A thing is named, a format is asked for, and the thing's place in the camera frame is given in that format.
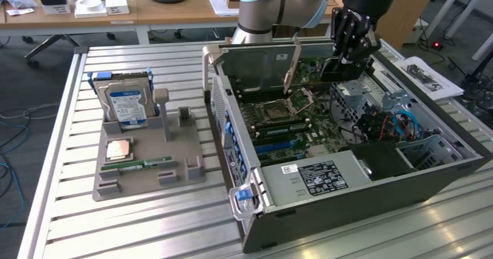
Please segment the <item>wooden cabinet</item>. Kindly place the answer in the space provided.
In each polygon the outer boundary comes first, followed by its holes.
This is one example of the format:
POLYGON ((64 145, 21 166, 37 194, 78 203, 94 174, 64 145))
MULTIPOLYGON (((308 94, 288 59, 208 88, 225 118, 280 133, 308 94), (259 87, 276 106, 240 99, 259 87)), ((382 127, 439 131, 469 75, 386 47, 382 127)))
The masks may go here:
MULTIPOLYGON (((378 20, 375 33, 394 48, 400 48, 404 44, 428 1, 394 0, 388 11, 378 20)), ((348 9, 347 11, 354 15, 358 29, 358 13, 348 9)))

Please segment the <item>printed paper sheets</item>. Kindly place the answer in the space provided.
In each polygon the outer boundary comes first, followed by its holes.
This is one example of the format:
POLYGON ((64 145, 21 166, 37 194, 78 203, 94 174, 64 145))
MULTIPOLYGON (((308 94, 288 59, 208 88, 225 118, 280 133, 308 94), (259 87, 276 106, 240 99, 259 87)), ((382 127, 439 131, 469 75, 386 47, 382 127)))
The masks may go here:
POLYGON ((398 60, 394 65, 431 100, 438 101, 463 94, 463 89, 447 80, 419 57, 398 60))

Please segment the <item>metal socket cover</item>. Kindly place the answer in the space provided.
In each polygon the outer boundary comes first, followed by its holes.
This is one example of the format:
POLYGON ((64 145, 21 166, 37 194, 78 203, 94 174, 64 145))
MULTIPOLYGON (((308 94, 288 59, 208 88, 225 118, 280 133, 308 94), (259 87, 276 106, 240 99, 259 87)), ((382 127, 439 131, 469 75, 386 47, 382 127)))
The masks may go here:
POLYGON ((314 98, 311 92, 304 88, 299 88, 286 99, 288 110, 298 115, 312 103, 314 98))

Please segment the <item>black equipment stand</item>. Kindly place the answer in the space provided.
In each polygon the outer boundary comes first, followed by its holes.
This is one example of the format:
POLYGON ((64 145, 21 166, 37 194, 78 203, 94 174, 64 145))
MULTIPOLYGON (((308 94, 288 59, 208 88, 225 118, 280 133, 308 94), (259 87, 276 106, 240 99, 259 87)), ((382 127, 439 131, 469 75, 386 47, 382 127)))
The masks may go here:
POLYGON ((493 60, 493 33, 475 51, 471 59, 477 61, 485 53, 487 54, 471 73, 465 73, 457 63, 450 58, 449 60, 450 68, 457 69, 463 75, 461 82, 463 94, 461 95, 461 100, 463 100, 470 107, 477 107, 493 116, 493 75, 487 76, 485 74, 486 66, 493 60))

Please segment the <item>green motherboard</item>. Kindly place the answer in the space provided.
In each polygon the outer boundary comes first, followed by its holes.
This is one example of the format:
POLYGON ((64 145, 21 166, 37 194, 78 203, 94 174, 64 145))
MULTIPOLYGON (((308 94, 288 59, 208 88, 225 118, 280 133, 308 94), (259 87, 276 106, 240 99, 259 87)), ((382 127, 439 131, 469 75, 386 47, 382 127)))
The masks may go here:
MULTIPOLYGON (((239 78, 232 77, 229 82, 232 83, 236 98, 236 94, 240 91, 235 89, 235 85, 243 81, 239 78)), ((298 115, 295 115, 296 118, 290 121, 280 121, 276 123, 263 122, 259 105, 265 102, 240 103, 236 99, 251 141, 256 138, 265 138, 255 136, 255 131, 260 128, 296 123, 311 124, 311 128, 303 132, 286 133, 298 134, 303 138, 298 140, 298 143, 292 148, 265 153, 255 152, 260 166, 263 167, 344 151, 347 150, 348 145, 351 145, 358 138, 355 133, 342 127, 346 118, 334 117, 331 114, 331 106, 328 103, 334 100, 334 94, 328 89, 328 85, 315 78, 298 78, 292 82, 287 91, 288 97, 302 87, 311 92, 314 103, 298 115)))

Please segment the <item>RAM stick with white label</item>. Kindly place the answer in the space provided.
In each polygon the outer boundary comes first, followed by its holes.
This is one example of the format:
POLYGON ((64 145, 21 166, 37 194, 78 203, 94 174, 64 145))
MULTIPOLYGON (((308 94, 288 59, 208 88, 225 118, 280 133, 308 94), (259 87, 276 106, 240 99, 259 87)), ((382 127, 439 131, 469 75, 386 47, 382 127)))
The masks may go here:
POLYGON ((255 131, 256 137, 270 137, 278 134, 298 133, 311 128, 310 123, 296 123, 288 125, 279 125, 272 127, 264 127, 255 131))

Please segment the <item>black plastic air shroud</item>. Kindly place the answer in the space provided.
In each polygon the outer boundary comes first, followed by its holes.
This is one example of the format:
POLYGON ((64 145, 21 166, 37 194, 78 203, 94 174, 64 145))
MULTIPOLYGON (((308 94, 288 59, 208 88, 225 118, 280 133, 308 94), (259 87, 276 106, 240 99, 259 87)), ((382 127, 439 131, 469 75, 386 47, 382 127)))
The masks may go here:
POLYGON ((370 169, 368 177, 372 181, 415 172, 392 142, 355 144, 350 150, 370 169))

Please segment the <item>black long expansion slot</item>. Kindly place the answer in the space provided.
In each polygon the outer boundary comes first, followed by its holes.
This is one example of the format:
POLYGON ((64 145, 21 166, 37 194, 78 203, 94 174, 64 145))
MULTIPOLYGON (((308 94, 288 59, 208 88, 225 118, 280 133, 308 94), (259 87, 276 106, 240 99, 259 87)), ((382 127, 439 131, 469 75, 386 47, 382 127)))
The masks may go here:
POLYGON ((286 142, 296 142, 300 139, 303 138, 298 134, 286 134, 286 135, 278 135, 274 137, 256 138, 252 140, 252 144, 253 146, 276 145, 276 144, 282 144, 286 142))

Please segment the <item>metal disk bay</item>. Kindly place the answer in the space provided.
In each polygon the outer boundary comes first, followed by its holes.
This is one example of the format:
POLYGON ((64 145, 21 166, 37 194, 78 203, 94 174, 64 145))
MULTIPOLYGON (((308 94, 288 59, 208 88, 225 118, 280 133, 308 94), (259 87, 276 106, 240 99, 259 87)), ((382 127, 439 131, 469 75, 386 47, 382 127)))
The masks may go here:
POLYGON ((398 142, 396 148, 416 170, 463 160, 461 153, 438 134, 414 142, 398 142))

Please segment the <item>grey power supply unit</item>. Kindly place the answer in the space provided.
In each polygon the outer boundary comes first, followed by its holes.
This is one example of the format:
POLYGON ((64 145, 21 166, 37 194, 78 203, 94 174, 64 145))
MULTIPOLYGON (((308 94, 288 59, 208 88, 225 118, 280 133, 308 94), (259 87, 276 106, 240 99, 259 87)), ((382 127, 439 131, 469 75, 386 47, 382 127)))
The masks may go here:
POLYGON ((276 207, 339 194, 371 182, 366 167, 351 151, 279 163, 261 167, 260 171, 276 207))

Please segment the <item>open black PC case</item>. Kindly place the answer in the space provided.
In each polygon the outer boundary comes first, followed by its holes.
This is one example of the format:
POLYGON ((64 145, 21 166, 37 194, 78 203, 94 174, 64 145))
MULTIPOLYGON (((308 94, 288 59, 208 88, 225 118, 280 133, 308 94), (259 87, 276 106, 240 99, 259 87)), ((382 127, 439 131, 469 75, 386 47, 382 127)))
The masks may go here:
MULTIPOLYGON (((315 78, 320 81, 319 72, 324 60, 334 57, 334 43, 328 40, 300 40, 300 43, 302 51, 292 82, 298 78, 315 78)), ((375 107, 370 107, 367 114, 347 118, 336 99, 328 103, 332 116, 346 118, 342 127, 358 137, 351 145, 379 141, 396 145, 398 142, 414 142, 438 134, 461 153, 463 160, 396 177, 371 180, 368 184, 339 194, 296 202, 294 205, 274 206, 261 181, 263 166, 255 154, 229 79, 236 77, 245 83, 283 85, 294 49, 292 41, 212 44, 203 48, 204 101, 227 182, 229 207, 239 226, 241 248, 247 253, 426 201, 493 159, 486 146, 439 107, 438 101, 428 98, 396 68, 395 61, 390 61, 376 52, 370 56, 380 65, 375 76, 388 87, 382 110, 376 111, 375 107), (228 123, 233 134, 224 132, 224 111, 229 114, 228 123), (231 136, 237 140, 232 147, 231 136), (240 149, 248 171, 244 181, 240 179, 233 147, 240 149), (245 211, 239 210, 235 199, 235 193, 243 189, 248 189, 252 194, 245 211)))

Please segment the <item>hard disk with blue carrier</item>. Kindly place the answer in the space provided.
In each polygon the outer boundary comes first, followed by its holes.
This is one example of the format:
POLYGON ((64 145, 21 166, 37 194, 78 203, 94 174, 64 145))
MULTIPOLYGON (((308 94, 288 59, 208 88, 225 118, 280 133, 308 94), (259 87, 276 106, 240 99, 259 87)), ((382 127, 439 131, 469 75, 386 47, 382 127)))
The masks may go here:
POLYGON ((143 72, 89 72, 88 83, 98 98, 104 120, 123 130, 144 127, 159 109, 152 99, 153 74, 143 72))

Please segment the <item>white tape roll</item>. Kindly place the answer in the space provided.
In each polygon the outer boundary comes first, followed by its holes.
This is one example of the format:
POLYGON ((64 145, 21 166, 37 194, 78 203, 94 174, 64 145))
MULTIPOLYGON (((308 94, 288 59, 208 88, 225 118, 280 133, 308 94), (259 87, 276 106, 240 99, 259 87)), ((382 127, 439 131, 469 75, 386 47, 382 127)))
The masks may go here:
POLYGON ((86 11, 97 11, 101 4, 101 0, 77 0, 76 8, 86 11))

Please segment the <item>green RAM stick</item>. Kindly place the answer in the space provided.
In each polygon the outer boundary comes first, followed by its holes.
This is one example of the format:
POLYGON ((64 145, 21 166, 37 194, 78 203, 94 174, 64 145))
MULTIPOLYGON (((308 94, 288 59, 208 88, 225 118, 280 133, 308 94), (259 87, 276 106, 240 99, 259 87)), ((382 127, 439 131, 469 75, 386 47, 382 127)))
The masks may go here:
POLYGON ((101 167, 101 171, 117 170, 117 171, 133 171, 144 168, 155 168, 159 164, 172 161, 171 156, 159 157, 155 159, 136 160, 132 162, 115 163, 101 167))

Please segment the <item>white box with black top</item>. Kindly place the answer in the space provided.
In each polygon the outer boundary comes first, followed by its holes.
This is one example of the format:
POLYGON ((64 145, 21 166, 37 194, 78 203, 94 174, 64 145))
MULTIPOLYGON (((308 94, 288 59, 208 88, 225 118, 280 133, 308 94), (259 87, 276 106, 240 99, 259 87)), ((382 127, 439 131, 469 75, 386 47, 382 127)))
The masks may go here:
POLYGON ((68 0, 40 0, 42 11, 45 14, 68 14, 70 13, 68 0))

